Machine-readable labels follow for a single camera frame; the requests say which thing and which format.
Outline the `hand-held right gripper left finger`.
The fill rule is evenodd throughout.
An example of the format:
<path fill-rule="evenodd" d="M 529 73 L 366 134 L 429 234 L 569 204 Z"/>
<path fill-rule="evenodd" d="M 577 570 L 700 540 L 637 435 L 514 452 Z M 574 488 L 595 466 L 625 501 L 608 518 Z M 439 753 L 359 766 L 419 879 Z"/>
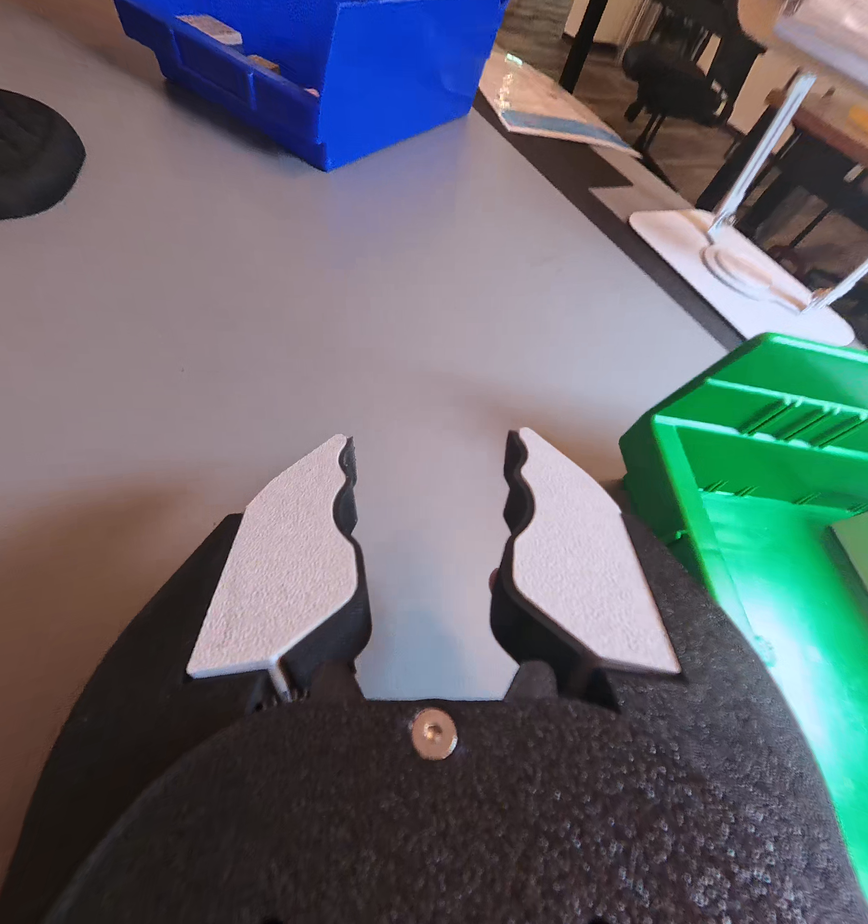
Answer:
<path fill-rule="evenodd" d="M 330 437 L 246 506 L 187 663 L 193 679 L 265 672 L 281 699 L 325 663 L 354 669 L 372 632 L 353 440 Z"/>

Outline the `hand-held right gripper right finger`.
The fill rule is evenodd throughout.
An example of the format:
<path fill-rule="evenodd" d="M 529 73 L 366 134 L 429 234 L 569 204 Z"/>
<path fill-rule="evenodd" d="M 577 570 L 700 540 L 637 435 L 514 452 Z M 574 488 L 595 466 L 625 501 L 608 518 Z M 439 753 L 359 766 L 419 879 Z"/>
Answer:
<path fill-rule="evenodd" d="M 490 629 L 556 691 L 609 691 L 609 673 L 679 680 L 682 666 L 621 508 L 528 427 L 507 435 L 509 531 Z"/>

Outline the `black office chair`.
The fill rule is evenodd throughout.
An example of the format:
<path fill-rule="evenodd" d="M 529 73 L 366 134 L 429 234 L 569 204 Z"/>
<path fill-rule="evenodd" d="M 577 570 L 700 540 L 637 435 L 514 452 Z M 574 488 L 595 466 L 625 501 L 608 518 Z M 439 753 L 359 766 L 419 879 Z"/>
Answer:
<path fill-rule="evenodd" d="M 636 84 L 636 98 L 624 117 L 633 123 L 645 112 L 649 121 L 634 142 L 646 154 L 667 119 L 716 128 L 727 115 L 728 96 L 694 61 L 651 40 L 638 41 L 624 53 L 622 70 Z"/>

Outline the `blue plastic bin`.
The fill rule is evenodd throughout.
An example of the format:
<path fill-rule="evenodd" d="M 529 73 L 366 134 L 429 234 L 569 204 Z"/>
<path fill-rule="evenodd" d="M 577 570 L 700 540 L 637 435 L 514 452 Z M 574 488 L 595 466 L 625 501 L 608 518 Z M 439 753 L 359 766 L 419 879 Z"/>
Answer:
<path fill-rule="evenodd" d="M 169 81 L 323 171 L 468 114 L 499 1 L 116 1 Z"/>

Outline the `green plastic bin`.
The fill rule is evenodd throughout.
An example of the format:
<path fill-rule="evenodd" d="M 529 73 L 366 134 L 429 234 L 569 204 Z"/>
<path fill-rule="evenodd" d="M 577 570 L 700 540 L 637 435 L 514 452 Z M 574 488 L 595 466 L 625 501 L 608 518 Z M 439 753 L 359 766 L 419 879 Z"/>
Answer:
<path fill-rule="evenodd" d="M 868 352 L 737 347 L 620 439 L 633 510 L 752 642 L 815 755 L 868 901 Z"/>

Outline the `booklet with blue print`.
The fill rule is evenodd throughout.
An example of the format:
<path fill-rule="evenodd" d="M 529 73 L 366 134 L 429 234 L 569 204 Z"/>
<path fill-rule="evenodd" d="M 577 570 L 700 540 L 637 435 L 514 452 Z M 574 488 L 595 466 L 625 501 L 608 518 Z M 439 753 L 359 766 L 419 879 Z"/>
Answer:
<path fill-rule="evenodd" d="M 491 51 L 479 90 L 509 132 L 573 141 L 639 158 L 639 153 L 552 79 L 500 47 Z"/>

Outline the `black desk leg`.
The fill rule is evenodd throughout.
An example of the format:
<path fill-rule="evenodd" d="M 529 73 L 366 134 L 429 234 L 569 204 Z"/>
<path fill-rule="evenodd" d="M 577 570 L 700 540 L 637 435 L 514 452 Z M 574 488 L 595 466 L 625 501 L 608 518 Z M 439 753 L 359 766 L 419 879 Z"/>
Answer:
<path fill-rule="evenodd" d="M 579 28 L 572 40 L 568 57 L 557 81 L 559 86 L 570 94 L 574 94 L 608 3 L 609 1 L 607 0 L 591 0 L 587 2 Z"/>

